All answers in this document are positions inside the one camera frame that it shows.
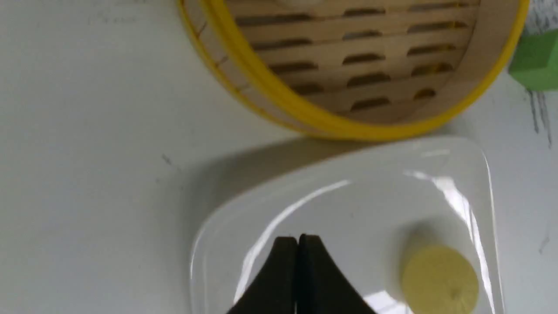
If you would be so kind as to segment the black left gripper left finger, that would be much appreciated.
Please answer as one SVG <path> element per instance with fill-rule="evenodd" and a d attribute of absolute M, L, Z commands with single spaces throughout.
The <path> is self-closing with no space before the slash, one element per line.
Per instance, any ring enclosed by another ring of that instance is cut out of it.
<path fill-rule="evenodd" d="M 277 237 L 261 270 L 229 314 L 294 314 L 298 243 Z"/>

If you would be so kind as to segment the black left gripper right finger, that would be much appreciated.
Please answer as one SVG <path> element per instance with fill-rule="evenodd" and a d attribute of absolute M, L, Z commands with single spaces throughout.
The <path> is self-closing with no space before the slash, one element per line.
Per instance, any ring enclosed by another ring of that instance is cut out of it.
<path fill-rule="evenodd" d="M 321 238 L 302 234 L 297 251 L 299 314 L 374 314 L 335 264 Z"/>

